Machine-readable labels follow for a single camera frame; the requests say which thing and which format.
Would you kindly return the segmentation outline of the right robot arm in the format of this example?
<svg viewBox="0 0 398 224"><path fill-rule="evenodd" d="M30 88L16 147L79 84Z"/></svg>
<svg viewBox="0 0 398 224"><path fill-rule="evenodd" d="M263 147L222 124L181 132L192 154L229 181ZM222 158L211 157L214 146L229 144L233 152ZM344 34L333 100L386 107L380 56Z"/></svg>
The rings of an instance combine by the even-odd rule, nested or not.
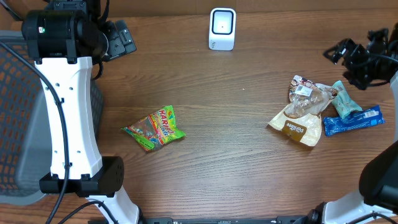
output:
<svg viewBox="0 0 398 224"><path fill-rule="evenodd" d="M351 39L325 51L324 56L337 63L343 59L344 74L360 90L378 80L388 83L397 94L397 41L371 37L364 48ZM369 162L361 173L359 189L334 202L323 202L297 223L367 223L377 218L390 221L397 215L397 144L394 143Z"/></svg>

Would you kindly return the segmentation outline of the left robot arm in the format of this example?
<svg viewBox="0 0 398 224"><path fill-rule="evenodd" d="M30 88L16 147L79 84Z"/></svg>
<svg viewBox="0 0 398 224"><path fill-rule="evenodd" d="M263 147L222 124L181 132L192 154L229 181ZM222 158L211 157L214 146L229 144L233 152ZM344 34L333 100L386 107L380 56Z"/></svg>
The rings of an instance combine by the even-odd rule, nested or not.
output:
<svg viewBox="0 0 398 224"><path fill-rule="evenodd" d="M107 16L99 1L50 1L46 9L30 11L22 24L44 89L52 142L50 172L39 187L45 194L85 198L108 223L138 223L139 207L123 187L124 162L100 154L93 125L93 66L134 50Z"/></svg>

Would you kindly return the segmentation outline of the light teal snack packet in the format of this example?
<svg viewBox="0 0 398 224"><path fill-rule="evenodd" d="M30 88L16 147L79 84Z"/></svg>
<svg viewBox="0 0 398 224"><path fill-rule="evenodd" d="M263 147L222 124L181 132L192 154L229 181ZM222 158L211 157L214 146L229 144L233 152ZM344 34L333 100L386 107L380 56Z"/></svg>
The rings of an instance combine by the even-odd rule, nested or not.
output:
<svg viewBox="0 0 398 224"><path fill-rule="evenodd" d="M332 104L337 110L340 118L345 119L352 112L363 110L362 107L360 107L355 101L351 99L341 80L335 82L333 84L333 88L338 90L338 94L332 101Z"/></svg>

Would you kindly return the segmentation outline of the Haribo gummy worms bag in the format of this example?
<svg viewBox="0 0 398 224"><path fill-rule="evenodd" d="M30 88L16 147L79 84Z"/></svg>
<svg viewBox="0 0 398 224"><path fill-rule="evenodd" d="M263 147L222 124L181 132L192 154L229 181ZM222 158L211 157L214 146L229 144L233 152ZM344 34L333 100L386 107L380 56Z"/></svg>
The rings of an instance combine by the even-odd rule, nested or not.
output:
<svg viewBox="0 0 398 224"><path fill-rule="evenodd" d="M148 152L157 151L164 145L186 136L177 127L172 105L165 106L133 125L121 129L130 134Z"/></svg>

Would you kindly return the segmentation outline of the beige paper pouch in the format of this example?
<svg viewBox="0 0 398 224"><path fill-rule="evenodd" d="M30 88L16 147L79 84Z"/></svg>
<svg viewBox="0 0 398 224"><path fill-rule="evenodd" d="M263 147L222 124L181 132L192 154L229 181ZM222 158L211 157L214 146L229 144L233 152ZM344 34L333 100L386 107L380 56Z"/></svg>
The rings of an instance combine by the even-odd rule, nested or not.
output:
<svg viewBox="0 0 398 224"><path fill-rule="evenodd" d="M289 86L290 103L269 122L269 126L294 141L315 146L322 133L321 113L338 95L332 86L294 76Z"/></svg>

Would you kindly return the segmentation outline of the blue snack bar wrapper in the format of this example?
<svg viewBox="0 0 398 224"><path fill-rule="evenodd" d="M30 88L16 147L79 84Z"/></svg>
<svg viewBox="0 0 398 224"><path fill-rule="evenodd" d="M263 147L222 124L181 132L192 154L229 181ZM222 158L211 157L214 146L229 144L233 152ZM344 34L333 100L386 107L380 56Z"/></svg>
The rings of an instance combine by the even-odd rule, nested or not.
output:
<svg viewBox="0 0 398 224"><path fill-rule="evenodd" d="M351 113L345 118L326 117L323 119L326 136L332 136L355 129L377 126L384 123L385 120L379 105L373 106L364 111Z"/></svg>

